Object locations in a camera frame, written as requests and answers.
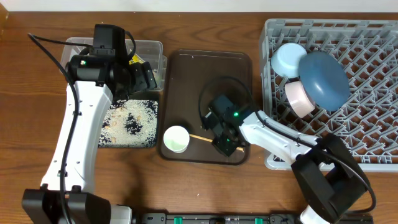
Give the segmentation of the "wooden chopstick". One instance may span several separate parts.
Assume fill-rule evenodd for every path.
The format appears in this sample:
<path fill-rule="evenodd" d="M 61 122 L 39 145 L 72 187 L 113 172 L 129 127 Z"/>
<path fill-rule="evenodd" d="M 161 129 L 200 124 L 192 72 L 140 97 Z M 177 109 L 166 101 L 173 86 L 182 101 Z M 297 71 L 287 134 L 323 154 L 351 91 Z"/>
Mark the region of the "wooden chopstick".
<path fill-rule="evenodd" d="M 189 136 L 192 137 L 192 138 L 195 138 L 195 139 L 200 139 L 202 141 L 207 141 L 207 142 L 212 142 L 213 141 L 212 139 L 204 138 L 204 137 L 197 136 L 197 135 L 194 135 L 194 134 L 189 134 Z M 244 152 L 244 149 L 242 147 L 237 147 L 236 150 Z"/>

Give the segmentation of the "green snack wrapper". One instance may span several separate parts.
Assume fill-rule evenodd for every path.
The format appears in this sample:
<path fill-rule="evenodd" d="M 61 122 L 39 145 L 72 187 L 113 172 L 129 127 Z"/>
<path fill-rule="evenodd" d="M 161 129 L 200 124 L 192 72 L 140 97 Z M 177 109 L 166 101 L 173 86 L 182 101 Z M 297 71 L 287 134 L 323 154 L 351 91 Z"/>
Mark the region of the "green snack wrapper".
<path fill-rule="evenodd" d="M 132 65 L 134 63 L 145 63 L 146 61 L 143 60 L 140 56 L 135 54 L 129 61 L 129 64 Z"/>

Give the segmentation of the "small white cup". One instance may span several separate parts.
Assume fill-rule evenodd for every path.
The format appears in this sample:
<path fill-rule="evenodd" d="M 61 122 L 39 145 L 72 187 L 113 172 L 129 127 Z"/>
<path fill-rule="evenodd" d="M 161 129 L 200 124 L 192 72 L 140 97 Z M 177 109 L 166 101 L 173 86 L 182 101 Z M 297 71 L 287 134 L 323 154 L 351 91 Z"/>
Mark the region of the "small white cup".
<path fill-rule="evenodd" d="M 172 152 L 183 153 L 190 142 L 190 135 L 182 126 L 171 126 L 165 131 L 163 142 Z"/>

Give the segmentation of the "white pink bowl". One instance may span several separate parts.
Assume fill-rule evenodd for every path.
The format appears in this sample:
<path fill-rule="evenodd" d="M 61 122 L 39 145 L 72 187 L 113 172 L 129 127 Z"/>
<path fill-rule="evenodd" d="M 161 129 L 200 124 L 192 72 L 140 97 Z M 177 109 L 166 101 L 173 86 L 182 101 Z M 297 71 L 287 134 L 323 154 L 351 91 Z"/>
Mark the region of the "white pink bowl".
<path fill-rule="evenodd" d="M 307 94 L 301 81 L 285 85 L 287 99 L 299 118 L 304 118 L 315 109 L 315 102 Z"/>

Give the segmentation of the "light blue bowl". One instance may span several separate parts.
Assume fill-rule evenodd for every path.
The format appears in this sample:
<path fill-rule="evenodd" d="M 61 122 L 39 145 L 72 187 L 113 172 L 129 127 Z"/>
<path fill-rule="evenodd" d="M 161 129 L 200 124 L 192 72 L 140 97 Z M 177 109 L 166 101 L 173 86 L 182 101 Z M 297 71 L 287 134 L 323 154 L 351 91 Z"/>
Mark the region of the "light blue bowl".
<path fill-rule="evenodd" d="M 282 77 L 297 78 L 299 61 L 306 54 L 307 51 L 299 44 L 281 45 L 271 58 L 272 69 Z"/>

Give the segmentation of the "dark blue bowl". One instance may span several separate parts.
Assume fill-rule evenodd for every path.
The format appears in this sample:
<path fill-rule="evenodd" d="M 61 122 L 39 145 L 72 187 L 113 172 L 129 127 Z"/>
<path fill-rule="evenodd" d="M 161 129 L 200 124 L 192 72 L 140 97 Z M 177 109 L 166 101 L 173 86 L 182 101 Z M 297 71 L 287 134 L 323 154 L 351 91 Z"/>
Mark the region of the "dark blue bowl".
<path fill-rule="evenodd" d="M 325 52 L 311 52 L 298 64 L 298 75 L 314 102 L 328 111 L 340 109 L 348 100 L 349 80 L 343 67 Z"/>

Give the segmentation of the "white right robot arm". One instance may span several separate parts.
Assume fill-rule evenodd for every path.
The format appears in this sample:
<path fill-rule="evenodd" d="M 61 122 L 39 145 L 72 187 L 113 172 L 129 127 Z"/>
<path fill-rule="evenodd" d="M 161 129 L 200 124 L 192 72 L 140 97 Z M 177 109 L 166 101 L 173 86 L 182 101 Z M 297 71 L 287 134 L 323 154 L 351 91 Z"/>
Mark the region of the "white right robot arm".
<path fill-rule="evenodd" d="M 371 205 L 355 212 L 368 213 L 375 208 L 376 195 L 369 179 L 334 134 L 324 138 L 302 134 L 263 111 L 232 106 L 212 109 L 200 119 L 203 129 L 215 135 L 212 144 L 217 149 L 227 152 L 242 144 L 257 145 L 291 167 L 307 202 L 298 218 L 301 223 L 337 223 L 366 192 Z"/>

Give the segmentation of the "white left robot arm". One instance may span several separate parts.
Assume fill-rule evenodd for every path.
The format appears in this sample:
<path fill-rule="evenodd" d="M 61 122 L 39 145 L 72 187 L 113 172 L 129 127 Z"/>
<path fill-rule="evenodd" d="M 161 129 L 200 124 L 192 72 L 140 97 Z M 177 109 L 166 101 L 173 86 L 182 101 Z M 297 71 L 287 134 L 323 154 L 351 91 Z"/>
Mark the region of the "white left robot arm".
<path fill-rule="evenodd" d="M 67 106 L 58 143 L 39 189 L 27 189 L 22 208 L 34 223 L 135 223 L 132 208 L 94 194 L 95 161 L 107 110 L 118 91 L 134 87 L 127 61 L 75 55 L 62 71 Z"/>

